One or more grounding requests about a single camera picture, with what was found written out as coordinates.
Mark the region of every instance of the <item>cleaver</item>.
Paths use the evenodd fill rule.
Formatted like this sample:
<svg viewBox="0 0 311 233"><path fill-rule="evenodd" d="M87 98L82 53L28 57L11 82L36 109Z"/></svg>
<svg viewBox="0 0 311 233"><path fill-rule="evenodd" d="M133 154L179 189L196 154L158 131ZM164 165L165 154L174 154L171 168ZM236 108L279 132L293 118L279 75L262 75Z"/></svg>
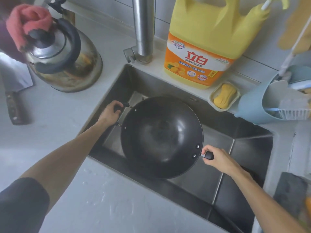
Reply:
<svg viewBox="0 0 311 233"><path fill-rule="evenodd" d="M27 116L18 99L18 92L33 86L28 67L0 52L0 76L2 77L7 110L13 125L27 124Z"/></svg>

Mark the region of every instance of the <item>white countertop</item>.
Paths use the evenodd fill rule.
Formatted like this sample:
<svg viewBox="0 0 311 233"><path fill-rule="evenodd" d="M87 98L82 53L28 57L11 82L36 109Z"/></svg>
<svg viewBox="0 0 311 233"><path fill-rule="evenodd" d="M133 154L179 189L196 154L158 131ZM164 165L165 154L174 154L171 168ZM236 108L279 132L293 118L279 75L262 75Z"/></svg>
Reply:
<svg viewBox="0 0 311 233"><path fill-rule="evenodd" d="M84 17L95 16L81 11L81 8L77 9ZM115 20L111 21L107 22L107 26L116 23ZM0 190L49 152L79 134L126 64L123 50L136 44L134 38L78 15L76 26L93 41L103 59L103 72L92 87L68 94L53 89L39 78L33 78L35 86L20 93L32 123L13 126L7 114L4 88L0 84ZM129 32L122 24L114 28ZM208 100L213 88L198 90L181 84L164 73L164 55L164 51L155 49L150 64L135 64L135 67ZM241 94L256 86L255 81L232 71L223 76L222 80L233 82ZM236 105L230 111L235 112ZM308 126L309 123L300 125L303 129ZM295 152L300 153L300 156L301 153L307 155L309 152L309 146L295 146L294 134L302 137L303 141L309 141L310 134L307 131L297 133L295 122L264 127L274 133L274 146L264 185L264 189L273 195L281 172L292 171L291 160L298 167L293 169L294 173L295 170L298 173L301 163L305 163L304 160L294 158L293 150L296 149ZM46 216L41 232L103 231L225 232L88 157L67 191Z"/></svg>

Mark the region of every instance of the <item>hand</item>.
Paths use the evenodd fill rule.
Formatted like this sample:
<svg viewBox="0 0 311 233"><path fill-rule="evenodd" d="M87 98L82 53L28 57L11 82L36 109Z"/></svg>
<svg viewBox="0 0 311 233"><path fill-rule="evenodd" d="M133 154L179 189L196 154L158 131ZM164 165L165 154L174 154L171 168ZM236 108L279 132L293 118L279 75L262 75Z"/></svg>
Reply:
<svg viewBox="0 0 311 233"><path fill-rule="evenodd" d="M98 122L101 125L105 125L107 127L114 125L116 121L118 121L119 115L121 113L120 110L114 112L115 105L123 107L122 103L119 101L112 101L107 107L103 110L101 115L99 116Z"/></svg>
<svg viewBox="0 0 311 233"><path fill-rule="evenodd" d="M202 154L211 151L214 154L213 160L203 158L203 161L207 165L211 165L217 168L220 172L228 174L229 176L234 175L237 172L243 171L241 166L224 150L206 145L202 149Z"/></svg>

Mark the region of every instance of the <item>soap dish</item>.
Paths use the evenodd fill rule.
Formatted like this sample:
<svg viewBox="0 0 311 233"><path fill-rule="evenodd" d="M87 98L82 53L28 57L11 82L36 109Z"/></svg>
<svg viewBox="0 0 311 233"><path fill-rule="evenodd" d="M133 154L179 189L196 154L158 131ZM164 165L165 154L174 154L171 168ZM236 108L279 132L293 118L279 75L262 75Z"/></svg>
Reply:
<svg viewBox="0 0 311 233"><path fill-rule="evenodd" d="M233 86L235 89L236 89L236 92L235 94L231 97L231 102L229 103L229 106L226 108L226 109L220 109L219 107L217 107L215 104L214 104L214 99L219 96L220 92L221 92L221 87L223 86L223 84L230 84L231 86ZM241 96L240 94L240 91L239 89L234 86L232 83L230 82L223 82L221 83L210 95L210 101L211 101L211 106L219 111L219 112L223 112L223 111L227 111L233 104L234 102Z"/></svg>

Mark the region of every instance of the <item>black wok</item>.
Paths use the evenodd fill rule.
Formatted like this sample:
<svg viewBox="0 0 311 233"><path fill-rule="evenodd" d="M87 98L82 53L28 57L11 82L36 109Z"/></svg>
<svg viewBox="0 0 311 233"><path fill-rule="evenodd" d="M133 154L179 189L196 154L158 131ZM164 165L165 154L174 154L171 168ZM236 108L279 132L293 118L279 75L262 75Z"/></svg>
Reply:
<svg viewBox="0 0 311 233"><path fill-rule="evenodd" d="M192 109L178 99L143 100L130 110L121 127L123 152L140 174L173 178L188 171L201 154L201 123ZM214 158L211 152L205 157Z"/></svg>

